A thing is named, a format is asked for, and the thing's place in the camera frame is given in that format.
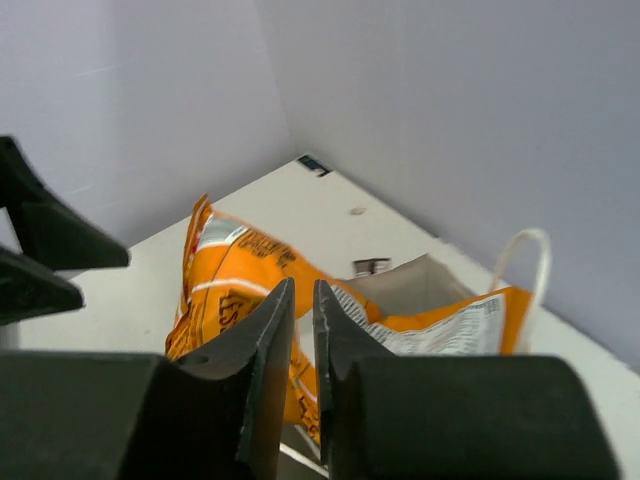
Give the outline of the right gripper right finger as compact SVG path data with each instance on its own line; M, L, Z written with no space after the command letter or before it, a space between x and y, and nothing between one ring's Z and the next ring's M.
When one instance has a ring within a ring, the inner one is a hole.
M399 356L314 287L320 455L333 479L617 479L586 388L551 356Z

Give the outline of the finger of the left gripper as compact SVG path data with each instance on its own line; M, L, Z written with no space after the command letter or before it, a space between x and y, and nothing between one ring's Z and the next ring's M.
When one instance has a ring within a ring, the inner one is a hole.
M126 267L128 250L39 179L11 136L1 138L1 207L22 252L53 271Z
M74 311L84 306L79 288L23 255L1 248L1 324Z

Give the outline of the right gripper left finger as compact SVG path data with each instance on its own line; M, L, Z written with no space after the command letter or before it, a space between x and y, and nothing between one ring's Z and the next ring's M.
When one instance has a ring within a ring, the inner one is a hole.
M5 351L5 479L273 479L294 327L281 281L178 360Z

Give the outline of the orange chips bag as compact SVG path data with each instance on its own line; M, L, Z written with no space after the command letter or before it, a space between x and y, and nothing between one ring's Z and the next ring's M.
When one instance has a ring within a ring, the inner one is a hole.
M314 285L329 284L348 317L397 355L494 355L524 351L534 290L492 284L477 296L442 263L422 255L376 275L340 280L292 246L214 209L194 206L183 256L181 299L166 344L176 360L246 318L282 280L295 283L284 419L320 441L312 316Z

